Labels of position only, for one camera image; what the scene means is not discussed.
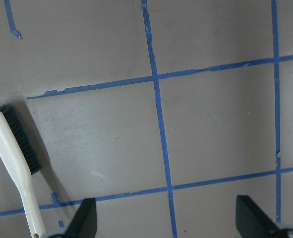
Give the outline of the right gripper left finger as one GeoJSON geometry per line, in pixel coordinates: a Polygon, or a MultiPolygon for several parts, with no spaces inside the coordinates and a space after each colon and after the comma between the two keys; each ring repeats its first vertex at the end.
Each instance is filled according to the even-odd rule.
{"type": "Polygon", "coordinates": [[[66,231],[64,238],[94,238],[97,233],[97,209],[95,198],[82,200],[66,231]]]}

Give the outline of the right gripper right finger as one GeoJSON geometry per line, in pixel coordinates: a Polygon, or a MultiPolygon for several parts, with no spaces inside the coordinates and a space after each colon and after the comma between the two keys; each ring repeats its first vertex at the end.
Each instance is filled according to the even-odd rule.
{"type": "Polygon", "coordinates": [[[278,226],[248,195],[238,195],[235,207],[235,225],[242,238],[270,238],[278,226]]]}

